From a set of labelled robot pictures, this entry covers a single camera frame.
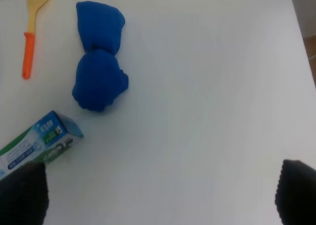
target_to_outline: blue towel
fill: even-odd
[[[114,7],[77,3],[78,31],[86,54],[80,60],[73,97],[83,109],[104,111],[128,88],[128,76],[119,68],[119,50],[125,18]]]
[[[125,24],[123,14],[115,7],[92,1],[78,2],[76,7],[84,51],[102,48],[115,55]]]

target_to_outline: wooden spatula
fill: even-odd
[[[33,53],[35,46],[35,25],[36,25],[36,13],[48,0],[28,0],[27,6],[29,11],[29,28],[24,33],[26,37],[23,71],[22,77],[29,79],[31,76]]]

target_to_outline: orange handle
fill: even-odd
[[[33,53],[35,46],[35,34],[30,32],[24,33],[26,37],[25,50],[24,50],[24,61],[23,61],[23,71],[22,77],[24,79],[29,79],[31,76]]]

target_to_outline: green and white box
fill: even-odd
[[[0,179],[30,161],[49,164],[81,138],[72,119],[49,112],[0,150]]]

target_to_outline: knotted blue fabric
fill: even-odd
[[[128,88],[115,58],[125,18],[117,8],[91,1],[77,3],[77,16],[86,54],[77,67],[73,97],[83,109],[102,112]]]

